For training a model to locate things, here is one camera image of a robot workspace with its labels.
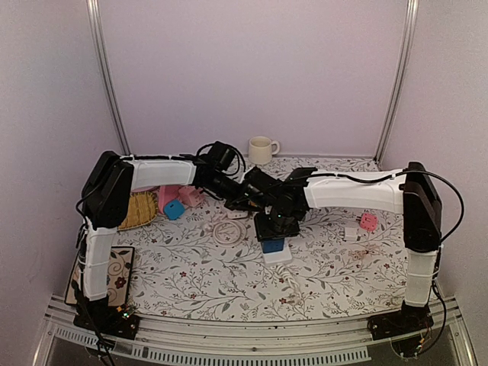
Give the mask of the dark blue cube socket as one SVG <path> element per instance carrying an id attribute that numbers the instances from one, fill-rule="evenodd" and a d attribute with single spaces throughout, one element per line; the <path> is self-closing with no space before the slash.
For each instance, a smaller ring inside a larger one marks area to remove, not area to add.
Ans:
<path id="1" fill-rule="evenodd" d="M 262 252 L 264 254 L 282 252 L 284 250 L 284 239 L 270 239 L 262 241 Z"/>

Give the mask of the white power strip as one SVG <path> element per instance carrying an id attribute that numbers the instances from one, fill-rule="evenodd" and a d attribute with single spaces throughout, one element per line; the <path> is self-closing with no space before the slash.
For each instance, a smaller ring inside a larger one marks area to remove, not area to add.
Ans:
<path id="1" fill-rule="evenodd" d="M 284 250 L 282 252 L 269 253 L 269 254 L 262 253 L 262 256 L 263 256 L 263 261 L 267 266 L 287 264 L 293 260 L 286 239 L 284 239 Z"/>

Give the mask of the small pink plug adapter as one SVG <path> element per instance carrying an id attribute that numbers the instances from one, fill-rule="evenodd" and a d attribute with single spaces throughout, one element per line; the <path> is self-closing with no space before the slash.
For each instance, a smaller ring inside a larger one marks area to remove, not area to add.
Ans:
<path id="1" fill-rule="evenodd" d="M 368 232 L 374 232 L 377 229 L 378 218 L 376 215 L 364 212 L 361 216 L 359 226 Z"/>

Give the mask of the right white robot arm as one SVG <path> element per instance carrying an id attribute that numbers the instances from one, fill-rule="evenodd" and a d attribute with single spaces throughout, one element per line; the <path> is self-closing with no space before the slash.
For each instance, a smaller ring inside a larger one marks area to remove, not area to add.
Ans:
<path id="1" fill-rule="evenodd" d="M 298 236 L 309 210 L 330 207 L 389 213 L 403 220 L 408 271 L 402 313 L 428 308 L 441 252 L 442 202 L 432 184 L 434 175 L 418 162 L 388 172 L 327 172 L 300 167 L 285 180 L 255 167 L 245 173 L 241 201 L 254 204 L 256 237 L 266 256 L 286 249 Z"/>

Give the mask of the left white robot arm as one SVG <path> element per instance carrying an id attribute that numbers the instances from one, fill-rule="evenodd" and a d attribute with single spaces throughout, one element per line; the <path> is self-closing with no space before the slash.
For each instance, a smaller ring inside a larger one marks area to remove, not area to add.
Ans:
<path id="1" fill-rule="evenodd" d="M 119 225 L 127 217 L 130 193 L 156 186 L 193 186 L 210 192 L 230 210 L 256 211 L 240 202 L 239 182 L 224 173 L 228 165 L 216 156 L 120 156 L 105 151 L 82 189 L 81 215 L 85 221 L 85 260 L 80 289 L 89 302 L 108 295 L 106 277 L 110 250 Z"/>

